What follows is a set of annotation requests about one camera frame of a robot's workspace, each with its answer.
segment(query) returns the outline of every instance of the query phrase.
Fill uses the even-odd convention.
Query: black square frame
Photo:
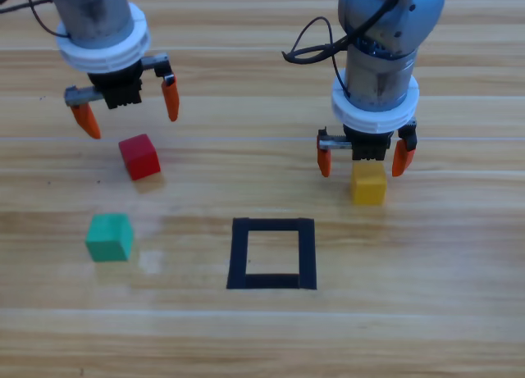
[[[250,231],[299,233],[299,274],[246,274]],[[315,223],[308,218],[234,218],[228,289],[317,289]]]

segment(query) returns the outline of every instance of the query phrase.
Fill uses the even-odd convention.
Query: wooden block
[[[96,215],[85,245],[95,262],[127,261],[133,244],[133,228],[126,214]]]
[[[146,134],[123,140],[118,146],[132,180],[142,179],[161,171],[157,151]]]
[[[386,173],[383,163],[354,162],[351,192],[356,205],[382,205],[386,197]]]

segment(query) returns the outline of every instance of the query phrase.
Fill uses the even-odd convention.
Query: wooden table
[[[317,129],[342,131],[331,63],[280,53],[315,16],[339,38],[337,0],[131,1],[180,119],[147,74],[142,104],[93,105],[99,141],[62,101],[87,77],[30,11],[0,18],[0,376],[525,376],[525,0],[447,0],[415,70],[418,152],[384,207],[351,204],[348,152],[317,168]],[[117,143],[142,133],[162,175],[134,184]],[[91,262],[104,212],[129,213],[129,262]],[[239,216],[315,219],[318,291],[227,290]],[[296,271],[297,237],[250,236],[249,260]]]

